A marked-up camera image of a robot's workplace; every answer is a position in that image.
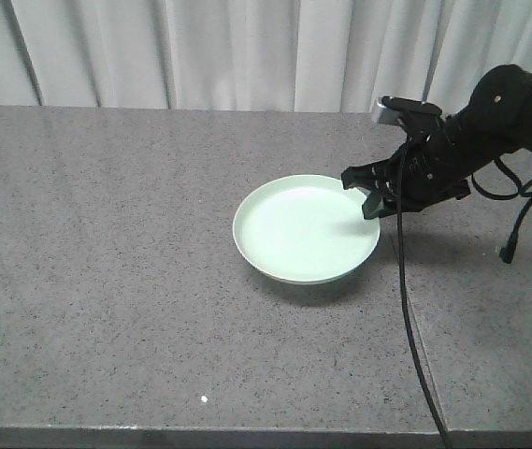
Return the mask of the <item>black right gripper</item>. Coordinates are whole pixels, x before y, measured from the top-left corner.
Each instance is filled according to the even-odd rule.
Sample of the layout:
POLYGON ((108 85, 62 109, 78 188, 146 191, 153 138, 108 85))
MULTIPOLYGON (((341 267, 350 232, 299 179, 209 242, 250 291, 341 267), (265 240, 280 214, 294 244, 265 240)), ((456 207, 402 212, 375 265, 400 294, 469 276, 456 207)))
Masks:
POLYGON ((397 122, 406 133, 405 142, 391 157, 359 167, 348 167, 340 175, 344 190, 371 191, 362 205, 365 220, 392 216, 397 201, 402 210, 419 212, 439 202, 462 200, 470 195, 466 178, 453 178, 435 166, 426 154, 432 134, 442 120, 433 115, 401 115, 397 122))

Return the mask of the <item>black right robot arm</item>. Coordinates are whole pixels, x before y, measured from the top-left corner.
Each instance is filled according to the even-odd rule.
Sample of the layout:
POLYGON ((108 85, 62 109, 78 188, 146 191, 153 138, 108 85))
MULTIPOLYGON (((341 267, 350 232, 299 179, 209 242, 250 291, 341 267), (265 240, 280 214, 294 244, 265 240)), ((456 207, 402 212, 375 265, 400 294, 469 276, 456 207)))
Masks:
POLYGON ((390 158, 342 172, 344 189, 369 192, 366 219, 461 199, 473 173, 506 153, 532 152, 532 74, 517 65, 487 72, 454 115, 394 96, 381 97, 378 107, 375 122, 401 127, 407 139, 390 158))

